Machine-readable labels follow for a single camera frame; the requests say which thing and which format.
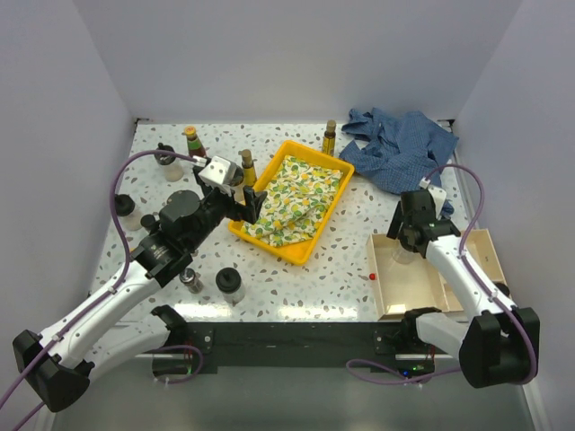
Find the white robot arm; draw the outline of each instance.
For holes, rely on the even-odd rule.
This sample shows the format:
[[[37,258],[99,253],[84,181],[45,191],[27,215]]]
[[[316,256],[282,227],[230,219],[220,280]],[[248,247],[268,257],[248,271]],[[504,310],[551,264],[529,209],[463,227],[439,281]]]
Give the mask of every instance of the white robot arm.
[[[266,193],[245,187],[245,204],[235,202],[229,182],[238,169],[242,168],[220,157],[196,165],[194,175],[204,198],[191,190],[176,191],[160,211],[159,220],[152,215],[142,217],[148,236],[131,252],[133,261],[123,283],[116,286],[123,272],[119,270],[62,320],[40,334],[25,330],[14,339],[19,371],[30,370],[25,376],[27,382],[51,411],[75,402],[88,388],[89,375],[101,375],[138,353],[161,347],[167,340],[169,331],[155,316],[114,331],[113,336],[107,332],[190,265],[191,254],[224,218],[256,222]]]
[[[440,219],[442,189],[406,192],[395,210],[387,236],[427,259],[452,286],[469,324],[458,323],[434,308],[412,310],[402,321],[403,338],[436,346],[459,360],[475,388],[524,383],[536,374],[539,319],[531,308],[518,308],[504,295],[465,247],[450,220]]]

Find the wooden box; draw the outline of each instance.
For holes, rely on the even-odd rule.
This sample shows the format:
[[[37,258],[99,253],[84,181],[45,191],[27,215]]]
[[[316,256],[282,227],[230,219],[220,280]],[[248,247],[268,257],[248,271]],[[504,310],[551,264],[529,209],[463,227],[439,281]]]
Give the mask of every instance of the wooden box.
[[[486,229],[471,231],[465,246],[491,281],[507,284]],[[401,247],[399,241],[384,234],[372,234],[367,240],[367,261],[370,272],[376,274],[372,283],[379,319],[398,319],[422,307],[462,316],[461,304],[435,267],[419,254],[411,263],[396,262],[392,253],[397,247]]]

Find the yellow patterned towel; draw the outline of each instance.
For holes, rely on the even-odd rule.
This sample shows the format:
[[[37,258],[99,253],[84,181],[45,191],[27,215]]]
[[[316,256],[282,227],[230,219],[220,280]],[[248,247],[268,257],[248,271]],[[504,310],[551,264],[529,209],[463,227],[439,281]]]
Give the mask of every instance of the yellow patterned towel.
[[[287,155],[268,183],[256,224],[242,232],[274,247],[311,240],[340,188],[341,171]]]

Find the terrazzo tabletop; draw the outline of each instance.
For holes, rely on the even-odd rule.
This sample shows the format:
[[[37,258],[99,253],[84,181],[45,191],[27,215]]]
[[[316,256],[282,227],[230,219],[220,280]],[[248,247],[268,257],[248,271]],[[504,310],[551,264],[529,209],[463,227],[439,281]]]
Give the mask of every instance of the terrazzo tabletop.
[[[182,124],[138,123],[131,154],[155,149],[159,142],[186,154]],[[237,163],[238,151],[252,150],[256,172],[262,173],[284,140],[321,149],[325,124],[195,124],[209,155]],[[351,140],[337,130],[336,155]],[[201,195],[191,166],[182,161],[185,174],[176,182],[164,179],[154,157],[135,161],[124,173],[121,193],[129,194],[144,214],[157,216],[165,200],[177,190]],[[442,174],[443,188],[455,208],[452,220],[463,230],[467,215],[453,170]],[[187,321],[376,321],[372,283],[367,266],[367,238],[386,233],[399,198],[354,175],[314,252],[302,267],[286,263],[229,232],[225,220],[199,247],[191,264],[204,284],[192,294],[178,279],[132,309],[122,322],[140,321],[157,305],[172,306]],[[135,248],[146,231],[127,233]],[[123,252],[111,224],[91,291],[103,285],[119,268]],[[217,290],[216,273],[237,268],[247,288],[236,306],[226,303]]]

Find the yellow tray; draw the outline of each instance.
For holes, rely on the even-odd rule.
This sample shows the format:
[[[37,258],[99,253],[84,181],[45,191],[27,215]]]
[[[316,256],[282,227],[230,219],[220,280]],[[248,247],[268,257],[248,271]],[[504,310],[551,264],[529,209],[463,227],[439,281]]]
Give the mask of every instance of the yellow tray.
[[[330,205],[330,208],[325,213],[325,217],[320,224],[320,227],[315,232],[315,236],[313,239],[303,242],[298,242],[297,244],[289,244],[284,245],[283,247],[272,247],[265,242],[261,242],[253,238],[250,235],[242,233],[240,229],[242,228],[243,222],[230,222],[229,229],[232,233],[235,233],[237,236],[246,240],[247,242],[251,242],[252,244],[257,245],[258,247],[270,252],[271,254],[275,254],[276,256],[280,256],[282,259],[287,260],[295,265],[303,265],[307,262],[309,257],[312,255],[312,251],[314,250],[315,245],[317,244],[317,240],[319,240],[320,235],[323,232],[323,228],[327,225],[330,216],[332,215],[333,209],[337,205],[338,201],[340,200],[341,193],[343,190],[348,186],[349,180],[351,179],[351,175],[355,171],[353,165],[346,163],[340,159],[336,159],[335,157],[331,157],[327,154],[320,153],[319,151],[315,151],[312,148],[309,148],[305,145],[298,144],[294,141],[285,141],[283,145],[279,148],[276,155],[274,155],[273,159],[271,159],[270,164],[260,176],[260,178],[256,181],[253,189],[256,191],[262,191],[268,185],[268,182],[271,181],[273,176],[279,169],[279,166],[283,162],[286,155],[293,155],[298,159],[305,160],[310,164],[314,164],[316,166],[322,166],[323,168],[328,169],[337,169],[343,172],[343,177],[340,181],[340,189],[338,190],[337,194],[335,195],[335,199],[333,203]]]

